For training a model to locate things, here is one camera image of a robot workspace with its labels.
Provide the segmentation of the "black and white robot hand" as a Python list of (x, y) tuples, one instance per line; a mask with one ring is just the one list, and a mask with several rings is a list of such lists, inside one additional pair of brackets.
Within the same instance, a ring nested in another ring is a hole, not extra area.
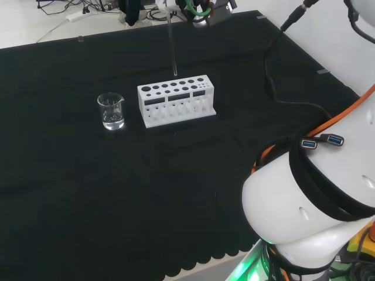
[(161, 12), (181, 15), (197, 28), (222, 22), (237, 8), (235, 0), (163, 0), (155, 3)]

